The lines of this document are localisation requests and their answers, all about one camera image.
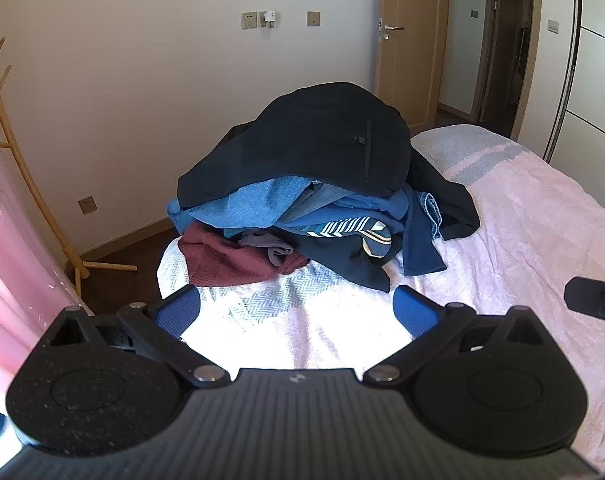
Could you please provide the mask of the black trousers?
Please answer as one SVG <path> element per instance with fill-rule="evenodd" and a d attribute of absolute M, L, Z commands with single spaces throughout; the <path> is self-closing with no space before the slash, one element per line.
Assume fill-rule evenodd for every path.
<path fill-rule="evenodd" d="M 180 207 L 190 209 L 285 176 L 385 198 L 409 185 L 435 198 L 445 240 L 468 237 L 481 226 L 471 194 L 412 146 L 398 110 L 350 82 L 280 96 L 181 176 L 176 195 Z"/>

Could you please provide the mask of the maroon sweater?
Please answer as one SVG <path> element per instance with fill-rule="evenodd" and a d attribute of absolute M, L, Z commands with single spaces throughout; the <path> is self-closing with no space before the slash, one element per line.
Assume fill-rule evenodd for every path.
<path fill-rule="evenodd" d="M 180 237 L 178 246 L 188 268 L 188 282 L 197 287 L 255 284 L 289 275 L 307 266 L 298 252 L 286 254 L 275 266 L 266 248 L 240 246 L 206 224 L 195 222 Z"/>

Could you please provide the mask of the wooden coat rack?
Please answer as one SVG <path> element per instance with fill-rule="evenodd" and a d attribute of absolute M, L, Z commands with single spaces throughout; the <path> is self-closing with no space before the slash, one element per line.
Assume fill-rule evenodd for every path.
<path fill-rule="evenodd" d="M 0 56 L 6 43 L 6 38 L 0 38 Z M 7 107 L 5 104 L 4 96 L 2 94 L 3 88 L 7 81 L 8 76 L 12 71 L 12 66 L 7 65 L 4 71 L 0 75 L 0 128 L 4 135 L 4 139 L 0 141 L 0 150 L 9 151 L 14 159 L 14 163 L 17 170 L 25 183 L 25 186 L 37 206 L 40 215 L 44 222 L 52 232 L 53 236 L 60 245 L 60 250 L 66 257 L 67 262 L 71 265 L 71 269 L 74 270 L 74 286 L 76 294 L 79 298 L 82 298 L 82 283 L 90 277 L 91 270 L 104 270 L 114 272 L 129 272 L 136 273 L 139 268 L 134 264 L 121 264 L 121 263 L 108 263 L 98 261 L 83 260 L 78 250 L 71 243 L 68 236 L 63 231 L 60 224 L 55 219 L 52 210 L 46 203 L 40 188 L 37 185 L 36 180 L 29 169 L 29 166 L 25 160 L 22 149 L 20 148 L 19 142 L 14 133 L 13 125 L 11 122 L 10 115 L 8 114 Z"/>

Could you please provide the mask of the navy patterned garment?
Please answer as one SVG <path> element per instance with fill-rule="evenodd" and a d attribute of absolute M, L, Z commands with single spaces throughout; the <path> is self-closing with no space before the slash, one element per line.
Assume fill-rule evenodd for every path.
<path fill-rule="evenodd" d="M 391 248 L 383 258 L 374 258 L 365 253 L 362 238 L 359 235 L 347 237 L 311 237 L 294 234 L 272 226 L 267 233 L 278 237 L 292 246 L 296 252 L 314 262 L 326 266 L 353 284 L 379 290 L 391 291 L 391 278 L 383 269 L 386 263 L 393 260 L 400 252 L 403 237 L 394 234 L 391 237 Z"/>

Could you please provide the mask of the pink curtain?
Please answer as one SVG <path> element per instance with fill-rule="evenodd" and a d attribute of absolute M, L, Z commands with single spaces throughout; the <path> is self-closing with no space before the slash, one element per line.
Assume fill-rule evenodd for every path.
<path fill-rule="evenodd" d="M 54 318 L 79 304 L 28 219 L 0 156 L 0 413 L 14 376 Z"/>

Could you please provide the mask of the grey garment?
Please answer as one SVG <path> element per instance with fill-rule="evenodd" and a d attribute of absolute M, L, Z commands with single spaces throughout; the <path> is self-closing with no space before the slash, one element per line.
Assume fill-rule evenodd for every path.
<path fill-rule="evenodd" d="M 294 248 L 266 230 L 245 230 L 240 233 L 237 244 L 243 247 L 254 247 L 267 252 L 267 257 L 277 268 L 285 259 L 294 253 Z"/>

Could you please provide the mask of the white wardrobe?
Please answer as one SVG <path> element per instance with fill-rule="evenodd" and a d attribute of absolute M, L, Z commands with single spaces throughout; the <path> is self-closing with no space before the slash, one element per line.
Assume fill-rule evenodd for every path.
<path fill-rule="evenodd" d="M 605 0 L 534 0 L 514 137 L 548 162 L 605 155 Z"/>

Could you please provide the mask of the blue denim garment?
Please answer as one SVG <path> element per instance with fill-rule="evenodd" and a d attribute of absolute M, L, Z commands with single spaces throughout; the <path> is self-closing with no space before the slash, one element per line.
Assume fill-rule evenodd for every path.
<path fill-rule="evenodd" d="M 391 197 L 353 193 L 345 188 L 285 176 L 248 184 L 203 205 L 183 209 L 177 200 L 167 214 L 179 233 L 195 221 L 223 230 L 229 236 L 247 229 L 279 228 L 313 238 L 359 238 L 374 259 L 391 254 L 398 235 L 403 274 L 424 275 L 446 269 L 433 241 L 441 237 L 443 216 L 432 194 L 409 186 Z"/>

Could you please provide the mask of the wooden door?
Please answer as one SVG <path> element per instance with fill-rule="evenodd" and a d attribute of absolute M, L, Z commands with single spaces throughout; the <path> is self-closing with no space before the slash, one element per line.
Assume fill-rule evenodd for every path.
<path fill-rule="evenodd" d="M 379 0 L 379 19 L 403 26 L 377 43 L 375 94 L 410 132 L 433 128 L 443 76 L 449 0 Z"/>

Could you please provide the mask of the low wall socket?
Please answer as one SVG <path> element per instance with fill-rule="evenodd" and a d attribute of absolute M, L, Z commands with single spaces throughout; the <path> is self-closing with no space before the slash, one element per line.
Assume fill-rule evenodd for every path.
<path fill-rule="evenodd" d="M 92 212 L 97 211 L 97 204 L 93 196 L 86 196 L 78 200 L 78 205 L 82 214 L 92 214 Z"/>

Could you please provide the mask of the beige wall switch right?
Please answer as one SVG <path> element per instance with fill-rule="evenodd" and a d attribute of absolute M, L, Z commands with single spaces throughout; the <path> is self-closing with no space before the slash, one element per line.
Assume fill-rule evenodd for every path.
<path fill-rule="evenodd" d="M 308 26 L 319 26 L 320 18 L 321 18 L 321 13 L 319 11 L 308 11 L 307 12 L 307 25 Z"/>

